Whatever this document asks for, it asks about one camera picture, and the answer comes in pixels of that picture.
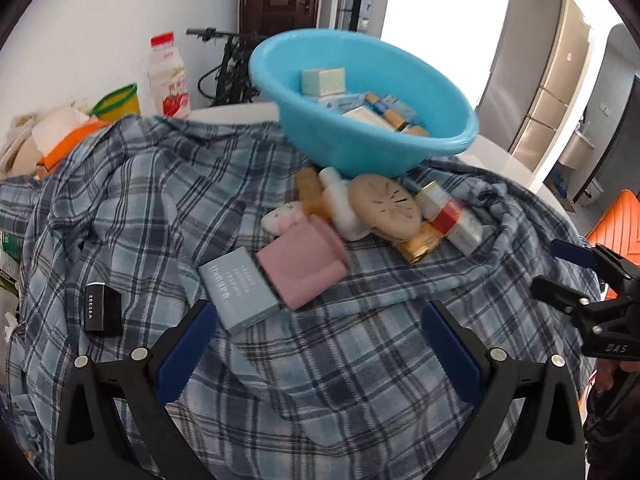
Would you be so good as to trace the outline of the person right hand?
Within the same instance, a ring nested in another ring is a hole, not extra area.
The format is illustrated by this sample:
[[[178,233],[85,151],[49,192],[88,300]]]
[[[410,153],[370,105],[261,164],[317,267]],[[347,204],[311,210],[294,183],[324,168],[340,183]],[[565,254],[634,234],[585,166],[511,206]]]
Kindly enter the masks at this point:
[[[633,362],[597,359],[596,381],[594,382],[594,388],[597,389],[597,392],[605,392],[613,387],[616,370],[622,370],[625,373],[634,373],[637,367]]]

